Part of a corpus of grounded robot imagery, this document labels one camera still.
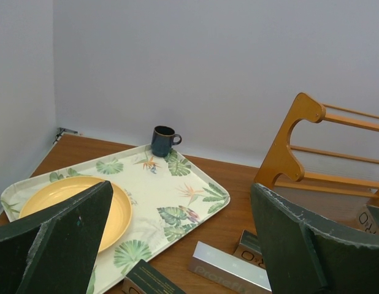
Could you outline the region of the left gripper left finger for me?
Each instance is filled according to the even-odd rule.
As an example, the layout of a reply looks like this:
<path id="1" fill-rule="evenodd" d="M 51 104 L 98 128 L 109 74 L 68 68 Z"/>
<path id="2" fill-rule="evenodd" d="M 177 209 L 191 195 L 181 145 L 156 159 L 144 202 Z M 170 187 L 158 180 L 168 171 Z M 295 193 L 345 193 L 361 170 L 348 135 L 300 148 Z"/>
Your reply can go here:
<path id="1" fill-rule="evenodd" d="M 0 293 L 86 293 L 100 241 L 78 226 L 73 208 L 0 226 Z"/>

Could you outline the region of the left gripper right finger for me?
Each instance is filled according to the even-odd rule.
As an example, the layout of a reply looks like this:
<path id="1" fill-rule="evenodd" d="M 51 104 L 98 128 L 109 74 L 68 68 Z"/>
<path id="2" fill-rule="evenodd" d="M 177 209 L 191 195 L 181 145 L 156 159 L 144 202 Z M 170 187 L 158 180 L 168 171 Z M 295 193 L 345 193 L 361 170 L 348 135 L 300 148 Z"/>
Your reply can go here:
<path id="1" fill-rule="evenodd" d="M 339 224 L 260 183 L 251 210 L 272 293 L 379 293 L 379 235 Z"/>

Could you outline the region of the black toothpaste box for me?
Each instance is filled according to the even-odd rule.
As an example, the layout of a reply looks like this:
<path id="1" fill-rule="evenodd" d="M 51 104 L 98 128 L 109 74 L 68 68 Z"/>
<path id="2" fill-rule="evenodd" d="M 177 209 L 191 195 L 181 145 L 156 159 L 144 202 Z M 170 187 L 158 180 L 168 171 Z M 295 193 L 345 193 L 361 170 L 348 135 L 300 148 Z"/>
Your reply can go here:
<path id="1" fill-rule="evenodd" d="M 248 230 L 242 231 L 242 234 L 233 252 L 233 256 L 260 268 L 266 268 L 260 248 L 259 239 L 255 234 L 249 232 Z"/>
<path id="2" fill-rule="evenodd" d="M 185 291 L 143 259 L 125 275 L 122 291 L 125 294 L 185 294 Z"/>

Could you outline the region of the white R.O toothpaste box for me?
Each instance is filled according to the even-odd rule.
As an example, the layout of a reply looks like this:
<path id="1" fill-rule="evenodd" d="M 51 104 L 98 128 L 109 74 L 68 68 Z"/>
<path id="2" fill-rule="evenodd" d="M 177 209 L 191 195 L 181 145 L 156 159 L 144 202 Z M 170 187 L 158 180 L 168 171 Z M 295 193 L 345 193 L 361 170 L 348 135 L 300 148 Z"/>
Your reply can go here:
<path id="1" fill-rule="evenodd" d="M 373 216 L 375 208 L 376 207 L 373 205 L 363 206 L 356 215 L 356 221 L 362 231 L 373 235 L 378 235 L 379 228 Z"/>

